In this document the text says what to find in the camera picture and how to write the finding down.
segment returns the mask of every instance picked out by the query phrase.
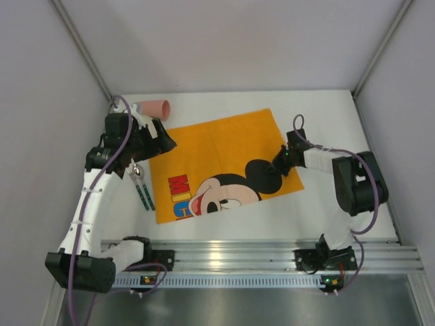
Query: cartoon character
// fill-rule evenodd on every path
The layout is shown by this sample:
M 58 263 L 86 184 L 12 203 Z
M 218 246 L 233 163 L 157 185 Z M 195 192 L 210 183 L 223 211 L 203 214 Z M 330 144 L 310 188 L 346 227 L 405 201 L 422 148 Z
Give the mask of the cartoon character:
M 260 194 L 274 194 L 281 189 L 282 178 L 266 171 L 269 166 L 266 160 L 252 160 L 246 164 L 246 178 L 234 173 L 208 178 L 189 201 L 189 211 L 194 216 L 204 215 L 258 202 Z

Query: pink cup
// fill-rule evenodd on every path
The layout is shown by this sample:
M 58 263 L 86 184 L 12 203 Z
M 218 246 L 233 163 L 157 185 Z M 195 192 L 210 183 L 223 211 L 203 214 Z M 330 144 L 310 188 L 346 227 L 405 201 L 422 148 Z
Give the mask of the pink cup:
M 141 101 L 139 103 L 142 106 L 141 115 L 157 117 L 160 120 L 166 121 L 171 113 L 171 106 L 166 100 Z

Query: red letter m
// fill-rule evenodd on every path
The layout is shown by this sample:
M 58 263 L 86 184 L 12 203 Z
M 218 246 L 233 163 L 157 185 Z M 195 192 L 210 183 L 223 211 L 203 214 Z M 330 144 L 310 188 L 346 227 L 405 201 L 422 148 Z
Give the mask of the red letter m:
M 171 195 L 184 194 L 189 192 L 188 176 L 180 175 L 178 177 L 169 178 L 169 188 L 171 188 Z

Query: white table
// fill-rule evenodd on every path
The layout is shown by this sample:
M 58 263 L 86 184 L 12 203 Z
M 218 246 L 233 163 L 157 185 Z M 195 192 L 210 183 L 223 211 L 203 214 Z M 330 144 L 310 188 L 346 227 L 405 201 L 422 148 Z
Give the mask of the white table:
M 189 126 L 270 107 L 283 135 L 292 129 L 297 113 L 305 116 L 307 138 L 354 152 L 368 149 L 351 94 L 346 90 L 291 92 L 216 92 L 190 94 L 126 95 L 129 103 L 167 99 L 171 116 L 166 129 Z M 149 171 L 148 162 L 143 166 Z M 154 240 L 317 240 L 338 209 L 332 175 L 298 168 L 305 189 L 289 195 L 222 211 L 157 224 L 155 213 L 145 211 L 136 189 L 126 176 L 104 223 L 103 240 L 140 235 Z M 150 174 L 146 177 L 152 190 Z M 356 229 L 371 215 L 356 219 Z M 362 240 L 397 240 L 387 206 L 381 205 L 376 226 Z

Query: white wall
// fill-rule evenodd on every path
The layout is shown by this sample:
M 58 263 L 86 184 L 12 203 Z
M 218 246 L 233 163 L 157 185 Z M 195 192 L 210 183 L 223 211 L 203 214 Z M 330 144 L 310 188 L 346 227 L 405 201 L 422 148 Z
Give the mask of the white wall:
M 114 92 L 352 89 L 402 0 L 63 0 Z
M 360 106 L 399 228 L 435 289 L 435 2 L 416 1 Z
M 46 0 L 0 3 L 0 324 L 39 325 L 107 101 Z

